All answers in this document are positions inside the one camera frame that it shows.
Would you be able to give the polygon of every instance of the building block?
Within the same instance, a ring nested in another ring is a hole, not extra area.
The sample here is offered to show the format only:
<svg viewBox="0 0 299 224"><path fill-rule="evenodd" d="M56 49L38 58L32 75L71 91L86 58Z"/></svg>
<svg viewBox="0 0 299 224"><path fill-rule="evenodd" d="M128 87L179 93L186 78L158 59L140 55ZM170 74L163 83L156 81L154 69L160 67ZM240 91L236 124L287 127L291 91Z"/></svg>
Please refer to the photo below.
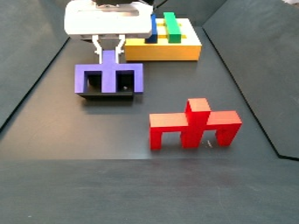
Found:
<svg viewBox="0 0 299 224"><path fill-rule="evenodd" d="M172 12L163 14L168 43L182 43L182 30Z"/></svg>
<svg viewBox="0 0 299 224"><path fill-rule="evenodd" d="M152 36L144 40L147 44L156 44L158 43L158 29L156 29L156 16L152 15Z"/></svg>
<svg viewBox="0 0 299 224"><path fill-rule="evenodd" d="M120 82L132 76L132 90L123 91ZM88 82L99 82L98 92L90 93ZM118 64L115 51L103 52L103 63L75 66L75 93L86 98L103 95L132 95L144 92L143 64Z"/></svg>
<svg viewBox="0 0 299 224"><path fill-rule="evenodd" d="M198 148L206 130L216 130L220 146L230 146L242 125L236 111L211 111L206 98L188 99L184 113L150 115L150 148L162 149L164 132L182 132L182 147Z"/></svg>
<svg viewBox="0 0 299 224"><path fill-rule="evenodd" d="M164 19L156 20L158 43L147 44L142 38L126 40L126 60L199 60L202 53L202 42L198 38L188 18L178 18L182 30L182 43L168 43Z"/></svg>

